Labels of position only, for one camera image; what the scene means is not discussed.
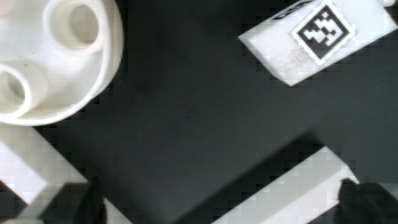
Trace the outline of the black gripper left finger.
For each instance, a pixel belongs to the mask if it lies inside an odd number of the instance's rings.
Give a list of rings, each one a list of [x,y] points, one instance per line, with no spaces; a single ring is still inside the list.
[[[107,224],[98,182],[68,183],[40,215],[45,224]]]

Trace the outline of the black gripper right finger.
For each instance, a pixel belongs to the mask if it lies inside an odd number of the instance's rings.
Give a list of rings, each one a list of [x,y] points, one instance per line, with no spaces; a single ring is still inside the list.
[[[336,224],[398,224],[398,183],[342,181]]]

